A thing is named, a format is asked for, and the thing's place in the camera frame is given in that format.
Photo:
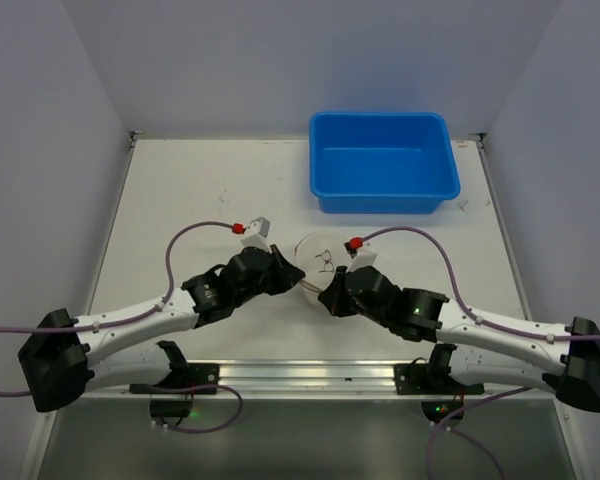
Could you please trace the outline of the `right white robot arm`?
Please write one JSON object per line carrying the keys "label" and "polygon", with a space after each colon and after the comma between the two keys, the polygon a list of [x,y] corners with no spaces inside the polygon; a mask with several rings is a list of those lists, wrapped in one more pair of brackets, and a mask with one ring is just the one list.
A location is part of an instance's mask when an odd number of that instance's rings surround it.
{"label": "right white robot arm", "polygon": [[401,288],[371,266],[338,268],[318,300],[334,317],[361,315],[404,340],[433,343],[431,382],[539,389],[600,413],[600,329],[589,319],[561,324],[488,318],[444,294]]}

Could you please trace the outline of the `white mesh laundry bag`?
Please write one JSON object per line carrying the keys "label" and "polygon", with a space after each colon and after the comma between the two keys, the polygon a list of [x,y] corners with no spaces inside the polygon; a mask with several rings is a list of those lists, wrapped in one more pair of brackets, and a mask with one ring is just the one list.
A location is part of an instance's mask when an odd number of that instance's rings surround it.
{"label": "white mesh laundry bag", "polygon": [[310,304],[321,307],[318,296],[331,284],[336,269],[351,266],[345,242],[340,234],[322,231],[306,235],[296,245],[295,265],[305,273],[300,287]]}

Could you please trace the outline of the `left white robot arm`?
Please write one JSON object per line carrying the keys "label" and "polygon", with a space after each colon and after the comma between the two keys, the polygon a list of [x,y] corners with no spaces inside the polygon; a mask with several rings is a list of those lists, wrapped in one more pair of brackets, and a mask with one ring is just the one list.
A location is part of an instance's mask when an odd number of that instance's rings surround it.
{"label": "left white robot arm", "polygon": [[246,247],[154,300],[101,315],[52,311],[18,352],[35,409],[58,410],[112,385],[111,362],[123,350],[224,320],[259,295],[291,290],[304,276],[277,247]]}

